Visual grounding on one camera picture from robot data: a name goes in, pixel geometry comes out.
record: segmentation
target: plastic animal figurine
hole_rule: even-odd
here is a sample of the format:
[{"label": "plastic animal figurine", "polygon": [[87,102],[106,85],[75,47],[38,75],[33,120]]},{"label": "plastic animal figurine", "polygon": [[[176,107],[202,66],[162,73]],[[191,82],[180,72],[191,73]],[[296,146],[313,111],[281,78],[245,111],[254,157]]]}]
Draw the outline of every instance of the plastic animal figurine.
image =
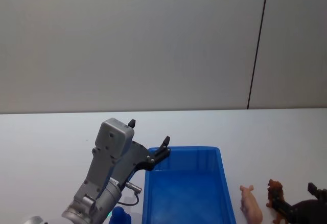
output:
[{"label": "plastic animal figurine", "polygon": [[277,192],[272,195],[272,207],[289,223],[321,224],[327,223],[327,189],[317,189],[308,183],[308,191],[317,199],[309,199],[290,205],[279,198]]},{"label": "plastic animal figurine", "polygon": [[241,210],[248,224],[260,224],[262,222],[262,212],[251,193],[254,190],[253,185],[249,188],[240,186],[240,190],[242,191]]},{"label": "plastic animal figurine", "polygon": [[[268,188],[268,200],[269,200],[269,202],[266,203],[267,207],[272,208],[272,199],[275,196],[278,196],[279,200],[285,201],[284,200],[283,186],[282,186],[282,184],[280,182],[273,181],[272,179],[270,179],[269,183],[268,183],[268,186],[269,186],[269,188]],[[277,212],[277,217],[272,222],[274,224],[279,224],[282,219],[285,220],[285,224],[288,224],[288,221],[280,213]]]}]

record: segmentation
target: blue object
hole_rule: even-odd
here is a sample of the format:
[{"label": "blue object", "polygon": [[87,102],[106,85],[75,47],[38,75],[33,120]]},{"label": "blue object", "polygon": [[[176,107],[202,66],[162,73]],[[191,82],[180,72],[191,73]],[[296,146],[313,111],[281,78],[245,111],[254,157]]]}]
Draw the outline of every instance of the blue object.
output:
[{"label": "blue object", "polygon": [[142,224],[235,224],[220,150],[170,148],[146,172]]},{"label": "blue object", "polygon": [[109,224],[131,224],[131,222],[131,216],[125,213],[122,207],[115,207],[113,209]]}]

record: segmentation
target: brown toy animal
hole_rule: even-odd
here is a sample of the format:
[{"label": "brown toy animal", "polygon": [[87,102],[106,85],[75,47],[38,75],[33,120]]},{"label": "brown toy animal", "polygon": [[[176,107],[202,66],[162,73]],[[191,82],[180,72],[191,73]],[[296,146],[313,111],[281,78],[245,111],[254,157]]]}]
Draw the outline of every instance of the brown toy animal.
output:
[{"label": "brown toy animal", "polygon": [[255,197],[251,193],[253,185],[249,188],[240,186],[242,191],[241,210],[243,211],[248,224],[260,224],[262,222],[262,212]]},{"label": "brown toy animal", "polygon": [[[280,182],[273,181],[272,179],[269,180],[268,186],[269,186],[269,188],[268,188],[268,200],[269,200],[269,202],[266,203],[266,206],[269,207],[269,208],[272,208],[273,193],[274,194],[277,193],[279,199],[284,201],[283,186],[282,186],[282,184]],[[288,224],[288,221],[281,214],[279,214],[277,212],[277,217],[272,222],[275,223],[275,224],[279,224],[282,219],[285,220],[285,224]]]}]

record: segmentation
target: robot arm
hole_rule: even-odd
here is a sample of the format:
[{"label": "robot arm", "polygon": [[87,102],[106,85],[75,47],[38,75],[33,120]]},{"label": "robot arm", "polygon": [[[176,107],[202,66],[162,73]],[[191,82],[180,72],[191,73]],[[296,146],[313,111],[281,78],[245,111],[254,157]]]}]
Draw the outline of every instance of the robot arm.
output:
[{"label": "robot arm", "polygon": [[128,182],[135,172],[152,170],[169,156],[169,137],[165,138],[155,153],[150,153],[143,145],[132,140],[134,126],[135,120],[125,125],[114,118],[101,124],[86,179],[72,203],[62,213],[65,223],[70,220],[74,224],[102,224],[118,203],[125,186],[135,193],[141,191]]}]

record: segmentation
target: toy pig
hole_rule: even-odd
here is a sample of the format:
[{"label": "toy pig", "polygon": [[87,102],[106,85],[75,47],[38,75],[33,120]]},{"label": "toy pig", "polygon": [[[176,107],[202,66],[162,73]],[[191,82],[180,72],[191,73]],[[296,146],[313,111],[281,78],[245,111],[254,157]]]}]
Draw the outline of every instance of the toy pig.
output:
[{"label": "toy pig", "polygon": [[248,224],[260,224],[262,222],[262,212],[251,193],[253,185],[249,188],[240,186],[242,191],[241,210],[243,211]]}]

